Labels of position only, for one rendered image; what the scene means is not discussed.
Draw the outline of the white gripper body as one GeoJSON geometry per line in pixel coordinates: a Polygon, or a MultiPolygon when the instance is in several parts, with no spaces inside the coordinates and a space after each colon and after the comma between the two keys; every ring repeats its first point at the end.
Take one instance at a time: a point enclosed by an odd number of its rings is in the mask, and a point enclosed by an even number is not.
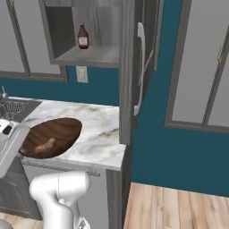
{"type": "Polygon", "coordinates": [[[12,134],[6,141],[4,150],[0,153],[0,178],[6,175],[29,131],[30,129],[28,127],[16,127],[12,129],[12,134]]]}

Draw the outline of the grey base cabinet door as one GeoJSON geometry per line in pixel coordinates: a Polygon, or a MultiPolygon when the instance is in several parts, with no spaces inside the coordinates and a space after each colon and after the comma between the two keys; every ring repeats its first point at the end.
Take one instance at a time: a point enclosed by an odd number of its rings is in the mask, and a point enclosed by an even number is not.
{"type": "Polygon", "coordinates": [[[4,178],[0,179],[0,212],[41,220],[37,203],[30,196],[30,185],[16,157],[4,178]]]}

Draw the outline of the grey metal sink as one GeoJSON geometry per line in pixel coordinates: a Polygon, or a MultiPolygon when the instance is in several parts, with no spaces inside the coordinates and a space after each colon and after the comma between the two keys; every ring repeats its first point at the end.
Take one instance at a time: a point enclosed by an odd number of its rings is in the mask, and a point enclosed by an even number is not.
{"type": "Polygon", "coordinates": [[[39,105],[40,102],[34,100],[0,100],[0,118],[21,123],[39,105]]]}

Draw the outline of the brown wooden bowl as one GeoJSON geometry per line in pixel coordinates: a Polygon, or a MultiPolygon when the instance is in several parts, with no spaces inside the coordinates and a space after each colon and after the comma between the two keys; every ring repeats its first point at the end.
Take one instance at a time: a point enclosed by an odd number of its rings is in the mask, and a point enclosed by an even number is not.
{"type": "Polygon", "coordinates": [[[57,118],[37,124],[23,142],[20,153],[38,159],[57,157],[80,137],[82,123],[75,118],[57,118]]]}

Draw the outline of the grey under-counter front panel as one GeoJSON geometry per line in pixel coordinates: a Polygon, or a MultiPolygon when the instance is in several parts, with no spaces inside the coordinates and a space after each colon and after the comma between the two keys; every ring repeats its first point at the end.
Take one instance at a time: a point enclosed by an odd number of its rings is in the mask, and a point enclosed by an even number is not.
{"type": "MultiPolygon", "coordinates": [[[[67,168],[57,169],[33,165],[23,165],[23,168],[29,182],[43,174],[70,171],[67,168]]],[[[78,202],[82,216],[87,219],[91,229],[108,229],[106,171],[96,168],[77,168],[76,171],[78,170],[87,172],[91,181],[89,191],[78,202]]]]}

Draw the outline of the grey framed window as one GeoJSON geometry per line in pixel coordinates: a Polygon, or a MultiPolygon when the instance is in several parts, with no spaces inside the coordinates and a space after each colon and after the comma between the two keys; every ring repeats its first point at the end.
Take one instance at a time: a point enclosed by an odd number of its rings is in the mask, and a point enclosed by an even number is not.
{"type": "Polygon", "coordinates": [[[210,120],[229,73],[229,0],[182,0],[165,125],[229,134],[210,120]]]}
{"type": "Polygon", "coordinates": [[[0,78],[67,81],[50,63],[38,0],[0,0],[0,78]]]}

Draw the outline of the dark red bottle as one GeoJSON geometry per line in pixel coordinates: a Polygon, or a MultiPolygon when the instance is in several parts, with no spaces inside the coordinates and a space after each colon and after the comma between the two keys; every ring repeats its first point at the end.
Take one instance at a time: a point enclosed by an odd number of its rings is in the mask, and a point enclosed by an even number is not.
{"type": "Polygon", "coordinates": [[[89,47],[89,34],[83,23],[80,25],[78,32],[78,45],[80,49],[87,49],[89,47]]]}

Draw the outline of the white wall socket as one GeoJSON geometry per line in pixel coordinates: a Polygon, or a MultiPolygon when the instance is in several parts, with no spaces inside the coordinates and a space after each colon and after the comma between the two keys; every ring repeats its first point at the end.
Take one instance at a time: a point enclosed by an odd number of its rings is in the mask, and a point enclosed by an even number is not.
{"type": "Polygon", "coordinates": [[[77,81],[81,83],[88,83],[88,72],[86,66],[77,66],[76,67],[77,81]]]}

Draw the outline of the grey open wall cabinet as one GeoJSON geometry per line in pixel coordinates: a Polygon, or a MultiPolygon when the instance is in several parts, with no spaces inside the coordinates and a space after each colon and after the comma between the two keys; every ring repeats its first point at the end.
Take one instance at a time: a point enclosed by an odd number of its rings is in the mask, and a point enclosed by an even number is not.
{"type": "Polygon", "coordinates": [[[116,67],[121,0],[38,0],[51,64],[116,67]],[[80,49],[84,24],[89,47],[80,49]]]}

